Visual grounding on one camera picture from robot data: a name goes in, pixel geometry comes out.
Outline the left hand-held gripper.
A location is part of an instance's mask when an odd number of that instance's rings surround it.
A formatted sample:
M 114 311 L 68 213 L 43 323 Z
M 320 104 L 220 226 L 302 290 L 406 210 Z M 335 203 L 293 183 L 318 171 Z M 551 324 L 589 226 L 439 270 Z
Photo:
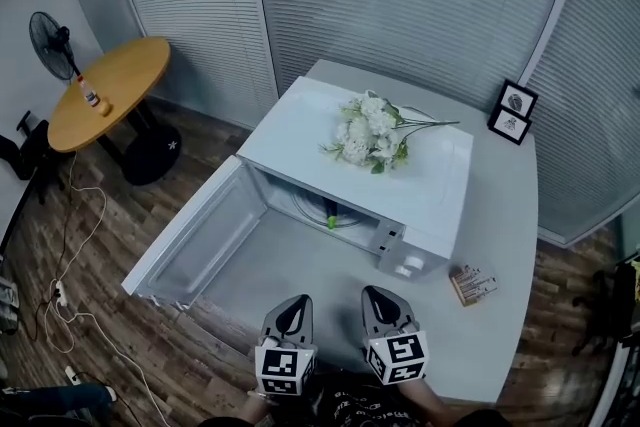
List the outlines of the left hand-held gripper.
M 264 319 L 263 335 L 255 347 L 257 390 L 265 395 L 301 396 L 315 370 L 317 347 L 278 338 L 313 339 L 310 296 L 294 296 L 274 307 Z

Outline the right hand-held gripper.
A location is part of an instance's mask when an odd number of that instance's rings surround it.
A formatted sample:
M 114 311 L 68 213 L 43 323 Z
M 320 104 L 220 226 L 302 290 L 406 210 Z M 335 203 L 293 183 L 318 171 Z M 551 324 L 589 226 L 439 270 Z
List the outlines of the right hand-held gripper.
M 392 385 L 423 379 L 429 349 L 409 303 L 390 290 L 368 285 L 361 293 L 361 307 L 366 331 L 399 328 L 367 340 L 366 361 L 379 381 Z

